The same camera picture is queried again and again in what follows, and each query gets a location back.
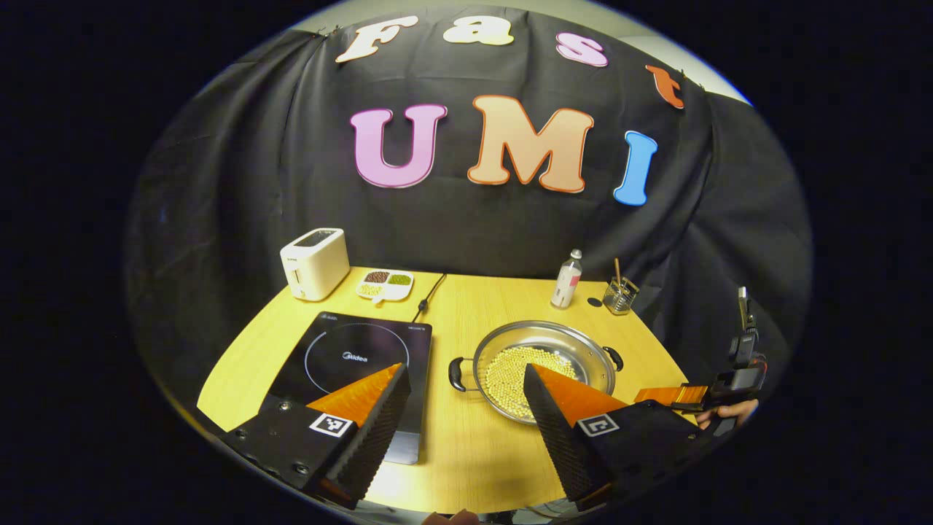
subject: glass cup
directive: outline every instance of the glass cup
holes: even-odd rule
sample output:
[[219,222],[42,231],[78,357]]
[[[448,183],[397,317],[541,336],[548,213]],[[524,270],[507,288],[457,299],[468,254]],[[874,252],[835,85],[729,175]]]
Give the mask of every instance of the glass cup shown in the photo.
[[623,277],[621,285],[612,277],[606,294],[603,295],[603,304],[614,315],[623,316],[632,311],[632,302],[638,295],[638,287],[632,281]]

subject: induction cooktop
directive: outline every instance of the induction cooktop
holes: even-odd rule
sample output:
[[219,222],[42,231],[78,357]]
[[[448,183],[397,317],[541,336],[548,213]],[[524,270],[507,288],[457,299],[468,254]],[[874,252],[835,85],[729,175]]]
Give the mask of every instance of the induction cooktop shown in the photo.
[[430,348],[429,324],[321,312],[288,356],[269,395],[308,404],[404,362],[411,395],[384,460],[414,464],[421,443]]

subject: wooden table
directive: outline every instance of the wooden table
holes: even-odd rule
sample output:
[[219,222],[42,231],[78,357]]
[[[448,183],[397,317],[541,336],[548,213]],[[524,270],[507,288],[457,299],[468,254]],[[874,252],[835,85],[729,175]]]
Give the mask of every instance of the wooden table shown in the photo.
[[[204,383],[198,408],[224,431],[252,418],[279,369],[322,311],[409,322],[418,302],[440,274],[414,273],[411,294],[397,303],[373,305],[355,294],[369,271],[352,268],[330,296],[319,303],[275,296],[244,328],[217,361]],[[447,368],[456,357],[473,357],[493,329],[517,320],[549,320],[613,347],[625,362],[616,375],[613,397],[631,403],[642,388],[674,387],[687,379],[635,313],[614,316],[587,298],[602,298],[605,282],[577,286],[566,310],[550,306],[553,280],[448,275],[418,319],[433,326],[428,364],[424,435],[419,462],[384,462],[366,500],[419,512],[454,514],[501,512],[563,498],[557,472],[537,427],[498,414],[478,391],[451,387]],[[462,367],[464,385],[474,388],[470,362]],[[693,416],[684,416],[693,421]]]

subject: pan handle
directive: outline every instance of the pan handle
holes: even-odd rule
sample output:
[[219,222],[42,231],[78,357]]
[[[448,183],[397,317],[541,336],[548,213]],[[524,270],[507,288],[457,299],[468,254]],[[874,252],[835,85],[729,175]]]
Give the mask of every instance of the pan handle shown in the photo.
[[448,379],[450,379],[450,381],[451,381],[451,386],[454,387],[454,388],[457,389],[457,390],[460,390],[461,392],[466,392],[466,391],[470,391],[470,390],[479,390],[479,389],[468,389],[468,388],[465,388],[464,385],[463,385],[463,383],[460,382],[460,379],[461,379],[461,377],[462,377],[462,376],[461,376],[461,373],[460,373],[460,363],[461,363],[464,359],[466,359],[467,361],[473,361],[473,360],[470,359],[469,357],[458,357],[458,358],[454,359],[453,361],[451,361],[451,365],[450,365],[450,366],[448,367],[448,369],[447,369],[447,377],[448,377]]
[[619,372],[622,369],[622,366],[624,366],[622,363],[622,356],[620,356],[616,350],[610,347],[603,347],[603,350],[605,350],[606,353],[609,354],[609,357],[612,359],[612,362],[616,364],[616,372]]

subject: black cable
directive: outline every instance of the black cable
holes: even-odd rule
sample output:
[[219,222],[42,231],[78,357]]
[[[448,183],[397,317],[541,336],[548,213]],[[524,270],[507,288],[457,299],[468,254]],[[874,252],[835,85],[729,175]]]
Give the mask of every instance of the black cable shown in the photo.
[[418,316],[420,316],[423,311],[427,310],[427,300],[431,298],[431,294],[434,293],[434,290],[438,288],[438,284],[440,284],[440,281],[444,280],[446,276],[447,276],[446,273],[440,276],[440,278],[438,279],[438,282],[434,283],[434,287],[431,288],[431,291],[427,293],[427,297],[422,299],[421,303],[418,303],[418,313],[414,315],[414,319],[412,319],[411,322],[415,322],[416,320],[418,320]]

